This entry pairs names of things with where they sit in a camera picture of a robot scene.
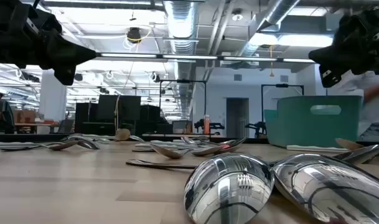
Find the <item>white column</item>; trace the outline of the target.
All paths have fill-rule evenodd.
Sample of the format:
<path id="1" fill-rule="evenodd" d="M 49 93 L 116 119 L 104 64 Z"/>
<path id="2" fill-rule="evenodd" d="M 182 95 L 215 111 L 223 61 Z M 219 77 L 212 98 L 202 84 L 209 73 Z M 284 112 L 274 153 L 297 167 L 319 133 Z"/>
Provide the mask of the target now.
<path id="1" fill-rule="evenodd" d="M 39 114 L 45 120 L 62 121 L 65 119 L 67 87 L 54 76 L 54 70 L 43 70 L 41 76 Z"/>

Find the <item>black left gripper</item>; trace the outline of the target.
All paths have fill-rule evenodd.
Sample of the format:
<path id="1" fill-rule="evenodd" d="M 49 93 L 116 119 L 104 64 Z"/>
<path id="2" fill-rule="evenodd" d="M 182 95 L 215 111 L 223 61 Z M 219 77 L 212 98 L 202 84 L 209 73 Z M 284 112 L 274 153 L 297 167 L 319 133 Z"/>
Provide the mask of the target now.
<path id="1" fill-rule="evenodd" d="M 71 86 L 76 66 L 96 52 L 64 39 L 56 17 L 39 9 L 41 1 L 0 0 L 0 63 L 52 68 L 61 84 Z"/>

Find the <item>person's forearm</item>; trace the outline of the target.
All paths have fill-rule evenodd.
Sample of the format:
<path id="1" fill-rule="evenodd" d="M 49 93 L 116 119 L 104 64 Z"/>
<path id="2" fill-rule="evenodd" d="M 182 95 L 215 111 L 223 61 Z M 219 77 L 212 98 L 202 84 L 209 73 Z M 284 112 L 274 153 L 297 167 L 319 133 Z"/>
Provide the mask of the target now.
<path id="1" fill-rule="evenodd" d="M 367 88 L 363 91 L 363 93 L 364 103 L 368 103 L 369 101 L 379 96 L 379 85 Z"/>

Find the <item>wooden desk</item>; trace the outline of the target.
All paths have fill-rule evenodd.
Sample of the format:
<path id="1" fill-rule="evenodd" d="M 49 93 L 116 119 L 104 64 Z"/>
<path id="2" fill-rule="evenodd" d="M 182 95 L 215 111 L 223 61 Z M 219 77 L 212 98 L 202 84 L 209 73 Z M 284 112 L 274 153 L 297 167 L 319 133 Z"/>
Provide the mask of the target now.
<path id="1" fill-rule="evenodd" d="M 58 123 L 16 123 L 18 134 L 50 134 L 59 127 Z"/>

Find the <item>grey door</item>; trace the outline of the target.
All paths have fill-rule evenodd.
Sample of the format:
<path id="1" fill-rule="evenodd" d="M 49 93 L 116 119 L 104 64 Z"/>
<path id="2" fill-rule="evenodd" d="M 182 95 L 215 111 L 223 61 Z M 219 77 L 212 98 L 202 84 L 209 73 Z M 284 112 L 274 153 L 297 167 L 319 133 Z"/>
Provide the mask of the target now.
<path id="1" fill-rule="evenodd" d="M 248 137 L 249 99 L 227 98 L 226 100 L 226 136 L 228 138 Z"/>

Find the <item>black frame stand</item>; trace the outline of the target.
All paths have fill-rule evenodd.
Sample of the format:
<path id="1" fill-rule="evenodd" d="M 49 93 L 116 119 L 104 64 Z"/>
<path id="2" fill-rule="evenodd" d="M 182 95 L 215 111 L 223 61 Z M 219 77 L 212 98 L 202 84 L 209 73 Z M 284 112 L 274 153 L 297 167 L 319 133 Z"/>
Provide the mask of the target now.
<path id="1" fill-rule="evenodd" d="M 290 85 L 287 83 L 261 85 L 261 121 L 266 123 L 265 110 L 277 110 L 281 98 L 303 96 L 303 85 Z"/>
<path id="2" fill-rule="evenodd" d="M 207 114 L 207 82 L 204 80 L 167 80 L 162 79 L 158 86 L 160 115 L 167 121 L 193 120 L 193 114 L 197 112 L 194 106 L 198 102 L 196 91 L 203 94 L 203 115 Z M 175 109 L 167 109 L 162 106 L 162 97 L 167 91 L 172 93 L 172 103 Z"/>

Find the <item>black ceiling device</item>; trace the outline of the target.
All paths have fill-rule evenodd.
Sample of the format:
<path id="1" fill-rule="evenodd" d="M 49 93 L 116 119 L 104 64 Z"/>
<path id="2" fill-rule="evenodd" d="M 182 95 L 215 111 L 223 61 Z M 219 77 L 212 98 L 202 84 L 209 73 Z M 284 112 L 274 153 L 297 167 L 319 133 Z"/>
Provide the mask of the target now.
<path id="1" fill-rule="evenodd" d="M 132 44 L 140 43 L 141 41 L 140 28 L 130 27 L 128 33 L 126 34 L 126 38 Z"/>

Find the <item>LED light bar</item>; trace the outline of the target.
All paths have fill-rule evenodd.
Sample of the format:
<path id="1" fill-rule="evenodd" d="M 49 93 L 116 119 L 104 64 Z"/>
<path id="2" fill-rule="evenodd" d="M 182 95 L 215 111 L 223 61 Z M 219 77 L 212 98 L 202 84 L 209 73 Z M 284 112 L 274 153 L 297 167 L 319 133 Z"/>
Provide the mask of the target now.
<path id="1" fill-rule="evenodd" d="M 177 54 L 137 54 L 137 53 L 97 53 L 99 58 L 124 59 L 171 59 L 171 60 L 220 60 L 239 62 L 278 62 L 278 63 L 314 63 L 303 58 L 271 58 L 271 57 L 237 57 L 222 55 L 177 55 Z"/>

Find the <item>person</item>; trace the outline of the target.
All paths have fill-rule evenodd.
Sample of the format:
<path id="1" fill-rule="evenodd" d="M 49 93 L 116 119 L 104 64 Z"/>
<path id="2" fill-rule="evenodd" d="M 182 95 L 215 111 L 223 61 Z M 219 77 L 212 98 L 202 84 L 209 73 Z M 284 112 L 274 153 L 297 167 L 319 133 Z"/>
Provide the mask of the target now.
<path id="1" fill-rule="evenodd" d="M 379 85 L 379 75 L 366 72 L 354 75 L 348 71 L 338 84 L 327 90 L 329 95 L 356 95 L 362 98 L 362 108 L 358 121 L 358 140 L 365 142 L 379 142 L 379 96 L 364 103 L 363 91 Z"/>
<path id="2" fill-rule="evenodd" d="M 14 114 L 12 112 L 10 104 L 4 100 L 3 94 L 0 92 L 0 120 L 4 121 L 7 125 L 6 127 L 0 127 L 0 132 L 6 134 L 14 134 Z"/>

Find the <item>black cabinet row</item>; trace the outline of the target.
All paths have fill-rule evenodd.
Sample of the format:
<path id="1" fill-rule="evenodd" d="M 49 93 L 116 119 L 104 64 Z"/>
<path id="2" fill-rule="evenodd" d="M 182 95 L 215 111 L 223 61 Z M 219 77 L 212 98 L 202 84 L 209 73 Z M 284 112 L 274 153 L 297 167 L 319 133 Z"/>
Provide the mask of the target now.
<path id="1" fill-rule="evenodd" d="M 161 116 L 160 107 L 142 105 L 138 96 L 100 95 L 98 103 L 76 104 L 76 133 L 114 135 L 117 129 L 139 136 L 173 133 L 173 125 Z"/>

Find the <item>teal plastic bin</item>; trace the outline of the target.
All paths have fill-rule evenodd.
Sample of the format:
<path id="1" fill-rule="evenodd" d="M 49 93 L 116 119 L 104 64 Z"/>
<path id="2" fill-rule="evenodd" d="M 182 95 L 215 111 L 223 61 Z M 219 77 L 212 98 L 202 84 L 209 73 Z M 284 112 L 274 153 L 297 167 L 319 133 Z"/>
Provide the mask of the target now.
<path id="1" fill-rule="evenodd" d="M 362 107 L 360 96 L 292 96 L 275 110 L 264 110 L 270 144 L 280 147 L 337 147 L 337 138 L 354 141 Z"/>

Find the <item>grey chair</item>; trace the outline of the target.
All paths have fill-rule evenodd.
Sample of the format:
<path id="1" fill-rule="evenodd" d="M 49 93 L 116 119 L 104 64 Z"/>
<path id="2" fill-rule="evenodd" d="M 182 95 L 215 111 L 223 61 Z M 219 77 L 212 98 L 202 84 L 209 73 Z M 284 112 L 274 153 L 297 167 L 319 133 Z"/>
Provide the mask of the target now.
<path id="1" fill-rule="evenodd" d="M 58 133 L 68 134 L 73 133 L 73 126 L 75 121 L 73 119 L 64 119 L 60 122 L 60 125 L 58 127 Z"/>

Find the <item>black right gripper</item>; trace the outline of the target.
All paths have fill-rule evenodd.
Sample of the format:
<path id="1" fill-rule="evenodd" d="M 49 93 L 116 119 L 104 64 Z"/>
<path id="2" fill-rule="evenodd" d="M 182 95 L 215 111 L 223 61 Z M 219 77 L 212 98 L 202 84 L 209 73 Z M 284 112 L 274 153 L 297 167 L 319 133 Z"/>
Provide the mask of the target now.
<path id="1" fill-rule="evenodd" d="M 379 6 L 357 14 L 344 14 L 335 33 L 334 45 L 312 50 L 309 59 L 321 65 L 324 88 L 336 85 L 349 69 L 355 75 L 374 72 L 379 75 Z M 344 67 L 339 59 L 343 56 Z"/>

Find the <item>silver ventilation duct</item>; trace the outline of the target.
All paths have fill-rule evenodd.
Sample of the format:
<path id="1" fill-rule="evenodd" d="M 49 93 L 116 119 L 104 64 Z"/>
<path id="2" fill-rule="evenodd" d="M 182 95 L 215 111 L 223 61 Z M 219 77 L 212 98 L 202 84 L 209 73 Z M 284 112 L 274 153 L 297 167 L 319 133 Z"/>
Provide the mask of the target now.
<path id="1" fill-rule="evenodd" d="M 195 36 L 197 18 L 197 3 L 189 1 L 164 1 L 167 14 L 167 27 L 171 52 L 176 55 L 192 55 L 195 52 L 195 42 L 190 39 Z M 190 116 L 191 90 L 188 85 L 177 84 L 179 108 L 183 118 Z"/>
<path id="2" fill-rule="evenodd" d="M 236 54 L 240 57 L 251 57 L 257 49 L 266 45 L 263 40 L 268 40 L 268 36 L 261 31 L 269 27 L 280 30 L 281 22 L 299 4 L 301 0 L 269 0 L 266 10 L 255 14 L 248 26 L 248 41 L 245 42 L 241 50 Z"/>

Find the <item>cardboard box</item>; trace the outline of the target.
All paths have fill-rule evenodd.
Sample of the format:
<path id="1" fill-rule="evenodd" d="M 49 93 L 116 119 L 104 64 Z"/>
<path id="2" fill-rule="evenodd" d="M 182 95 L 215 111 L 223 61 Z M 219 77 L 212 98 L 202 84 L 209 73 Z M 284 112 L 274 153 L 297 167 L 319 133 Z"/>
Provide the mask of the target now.
<path id="1" fill-rule="evenodd" d="M 33 110 L 14 110 L 14 123 L 35 123 L 36 113 Z"/>

